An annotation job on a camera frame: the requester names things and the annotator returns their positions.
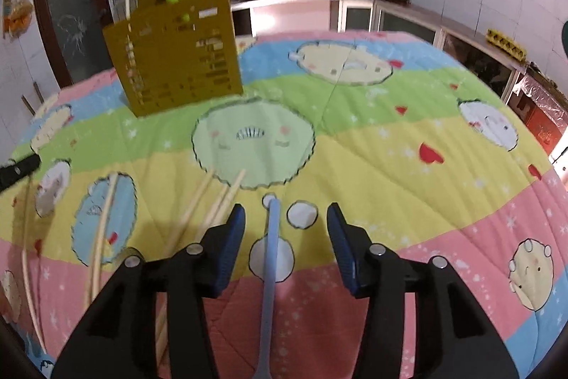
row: colorful quilt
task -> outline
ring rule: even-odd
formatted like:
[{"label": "colorful quilt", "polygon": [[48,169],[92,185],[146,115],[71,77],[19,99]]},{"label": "colorful quilt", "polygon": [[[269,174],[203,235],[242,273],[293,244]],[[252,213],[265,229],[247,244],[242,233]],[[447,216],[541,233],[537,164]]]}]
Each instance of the colorful quilt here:
[{"label": "colorful quilt", "polygon": [[[408,34],[281,34],[237,45],[243,96],[137,119],[116,74],[104,72],[62,90],[27,129],[13,157],[32,147],[42,157],[26,245],[47,355],[19,261],[25,182],[0,196],[0,276],[35,364],[49,375],[82,316],[109,173],[120,176],[106,277],[126,246],[146,260],[165,257],[171,227],[215,168],[180,249],[222,184],[246,169],[236,197],[246,230],[232,281],[206,301],[221,378],[248,379],[257,362],[270,195],[282,201],[275,379],[344,379],[354,367],[366,301],[351,298],[334,263],[325,224],[334,201],[401,257],[450,260],[526,377],[568,317],[568,198],[522,122],[454,59]],[[409,299],[404,378],[414,368],[413,319]]]}]

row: white label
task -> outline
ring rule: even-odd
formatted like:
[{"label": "white label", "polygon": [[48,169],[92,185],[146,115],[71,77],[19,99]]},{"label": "white label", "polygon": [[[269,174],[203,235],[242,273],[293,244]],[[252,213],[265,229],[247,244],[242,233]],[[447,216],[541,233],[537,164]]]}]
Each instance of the white label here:
[{"label": "white label", "polygon": [[200,11],[200,18],[212,17],[213,15],[217,15],[217,7]]}]

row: blue plastic utensil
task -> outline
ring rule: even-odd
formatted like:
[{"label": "blue plastic utensil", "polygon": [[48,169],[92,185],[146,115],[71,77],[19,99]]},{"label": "blue plastic utensil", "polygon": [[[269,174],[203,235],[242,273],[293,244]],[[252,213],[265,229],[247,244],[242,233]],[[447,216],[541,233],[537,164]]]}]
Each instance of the blue plastic utensil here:
[{"label": "blue plastic utensil", "polygon": [[276,260],[278,256],[278,229],[280,226],[280,201],[274,198],[268,205],[268,231],[264,253],[264,291],[260,317],[260,349],[258,363],[252,379],[272,379],[271,338],[274,292],[276,290]]}]

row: silver screw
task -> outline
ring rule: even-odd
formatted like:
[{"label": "silver screw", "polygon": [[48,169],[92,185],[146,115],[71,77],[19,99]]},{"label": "silver screw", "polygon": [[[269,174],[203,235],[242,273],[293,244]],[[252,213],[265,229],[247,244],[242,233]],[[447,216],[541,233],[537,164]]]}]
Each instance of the silver screw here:
[{"label": "silver screw", "polygon": [[368,250],[370,250],[371,254],[374,256],[382,256],[387,252],[387,248],[385,248],[382,244],[371,244],[371,246],[368,247]]},{"label": "silver screw", "polygon": [[448,261],[442,256],[436,256],[432,259],[432,263],[438,268],[446,268],[448,266]]},{"label": "silver screw", "polygon": [[127,258],[124,260],[124,264],[125,264],[128,268],[136,267],[139,263],[140,263],[140,257],[138,257],[138,256],[130,256],[130,257],[127,257]]},{"label": "silver screw", "polygon": [[190,256],[198,256],[203,252],[203,246],[200,243],[192,243],[185,250]]}]

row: green stripe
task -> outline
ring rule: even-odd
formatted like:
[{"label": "green stripe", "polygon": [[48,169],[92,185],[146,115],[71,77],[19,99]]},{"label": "green stripe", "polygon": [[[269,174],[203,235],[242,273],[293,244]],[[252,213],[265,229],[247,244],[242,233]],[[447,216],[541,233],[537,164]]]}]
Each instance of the green stripe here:
[{"label": "green stripe", "polygon": [[[451,89],[450,84],[458,84],[458,89]],[[245,86],[245,96],[260,96],[295,109],[312,123],[316,135],[333,135],[369,124],[450,118],[459,114],[458,99],[479,98],[497,107],[502,105],[484,83],[460,69],[398,72],[375,86],[334,86],[311,75],[282,76]],[[41,149],[43,162],[36,177],[42,176],[55,159],[71,160],[77,173],[147,158],[155,152],[191,149],[191,133],[199,116],[235,98],[239,97],[186,105],[138,119],[127,107],[121,107],[79,121],[63,128]],[[404,116],[396,111],[397,106],[408,108]],[[30,152],[29,145],[20,145],[13,157],[20,159]]]}]

